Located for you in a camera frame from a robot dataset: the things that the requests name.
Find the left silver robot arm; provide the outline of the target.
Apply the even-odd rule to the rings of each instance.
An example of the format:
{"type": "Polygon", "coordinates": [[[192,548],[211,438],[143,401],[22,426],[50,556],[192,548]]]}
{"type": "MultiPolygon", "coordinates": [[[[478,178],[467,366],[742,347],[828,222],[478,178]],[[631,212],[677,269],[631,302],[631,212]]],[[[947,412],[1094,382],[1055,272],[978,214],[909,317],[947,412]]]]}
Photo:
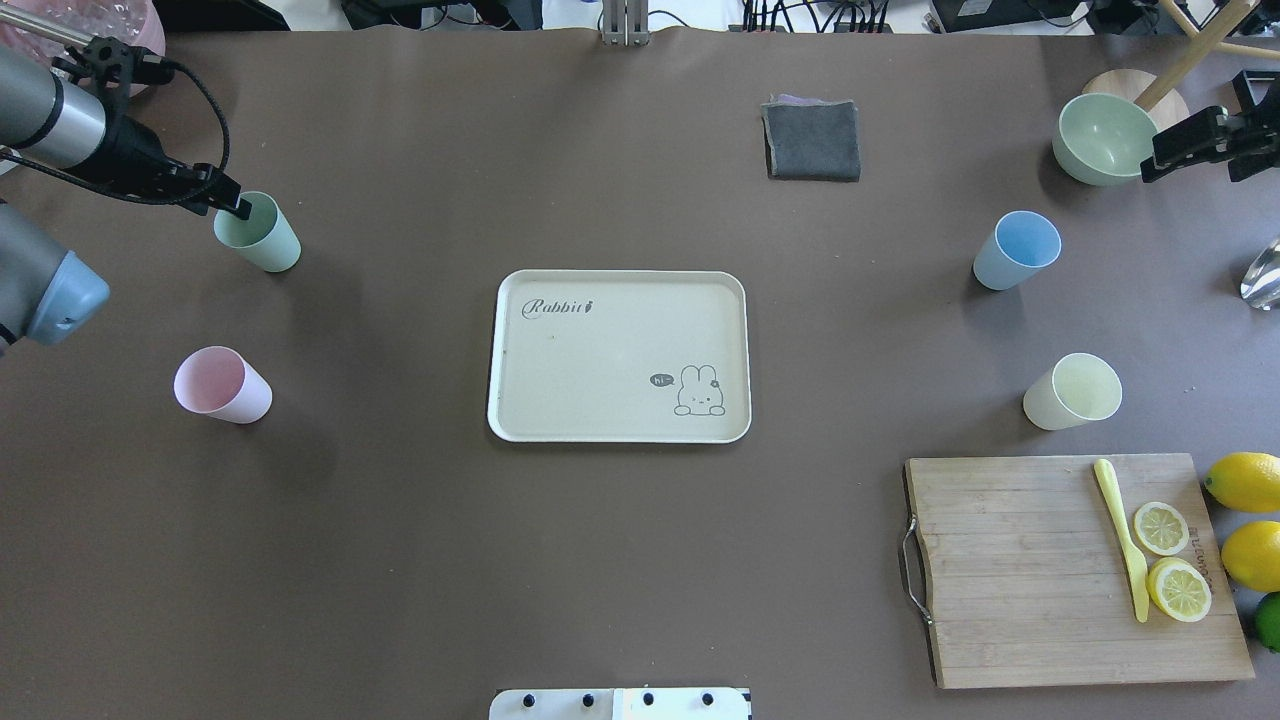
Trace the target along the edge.
{"type": "Polygon", "coordinates": [[[252,202],[227,174],[229,149],[214,164],[183,163],[129,114],[134,86],[186,73],[179,61],[109,37],[92,37],[52,67],[3,49],[3,161],[32,174],[17,187],[19,204],[3,204],[4,348],[23,340],[58,345],[109,299],[106,281],[45,227],[72,188],[250,217],[252,202]]]}

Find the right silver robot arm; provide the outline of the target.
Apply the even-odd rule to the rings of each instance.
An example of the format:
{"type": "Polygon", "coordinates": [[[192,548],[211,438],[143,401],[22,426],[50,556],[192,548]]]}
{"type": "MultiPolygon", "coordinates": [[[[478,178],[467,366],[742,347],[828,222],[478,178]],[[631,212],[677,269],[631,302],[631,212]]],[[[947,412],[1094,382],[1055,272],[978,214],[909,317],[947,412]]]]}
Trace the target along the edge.
{"type": "Polygon", "coordinates": [[[1231,86],[1242,110],[1224,106],[1199,110],[1153,140],[1153,154],[1140,164],[1140,178],[1152,183],[1181,168],[1226,163],[1229,179],[1245,181],[1279,165],[1279,73],[1242,70],[1231,86]]]}

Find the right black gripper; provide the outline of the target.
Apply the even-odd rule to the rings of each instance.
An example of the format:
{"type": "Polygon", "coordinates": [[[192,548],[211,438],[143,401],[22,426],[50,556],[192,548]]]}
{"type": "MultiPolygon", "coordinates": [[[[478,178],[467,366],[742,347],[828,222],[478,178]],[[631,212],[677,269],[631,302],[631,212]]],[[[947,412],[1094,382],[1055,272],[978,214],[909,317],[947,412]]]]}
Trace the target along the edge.
{"type": "Polygon", "coordinates": [[[1140,178],[1153,183],[1202,161],[1225,161],[1229,170],[1244,170],[1245,163],[1231,147],[1233,136],[1244,128],[1245,115],[1231,115],[1224,106],[1206,108],[1153,137],[1153,160],[1140,164],[1140,178]]]}

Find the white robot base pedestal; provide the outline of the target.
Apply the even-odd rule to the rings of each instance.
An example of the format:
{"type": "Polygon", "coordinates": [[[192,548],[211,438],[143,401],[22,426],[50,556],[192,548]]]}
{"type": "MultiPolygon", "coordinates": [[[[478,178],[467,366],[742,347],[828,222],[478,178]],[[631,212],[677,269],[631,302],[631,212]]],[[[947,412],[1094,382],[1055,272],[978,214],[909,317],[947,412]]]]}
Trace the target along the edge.
{"type": "Polygon", "coordinates": [[[489,719],[751,719],[750,691],[732,687],[500,691],[489,719]]]}

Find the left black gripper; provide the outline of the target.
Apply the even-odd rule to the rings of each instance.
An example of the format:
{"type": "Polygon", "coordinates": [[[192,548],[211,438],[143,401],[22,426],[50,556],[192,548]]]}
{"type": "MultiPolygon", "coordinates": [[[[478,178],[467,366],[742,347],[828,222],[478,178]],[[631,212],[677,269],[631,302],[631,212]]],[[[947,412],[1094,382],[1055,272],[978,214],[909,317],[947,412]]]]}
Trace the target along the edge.
{"type": "MultiPolygon", "coordinates": [[[[131,118],[115,123],[95,151],[95,182],[137,199],[187,197],[207,183],[215,169],[209,163],[187,164],[169,156],[159,137],[131,118]]],[[[233,179],[215,179],[206,188],[205,204],[243,222],[252,213],[252,202],[242,199],[241,184],[233,179]]]]}

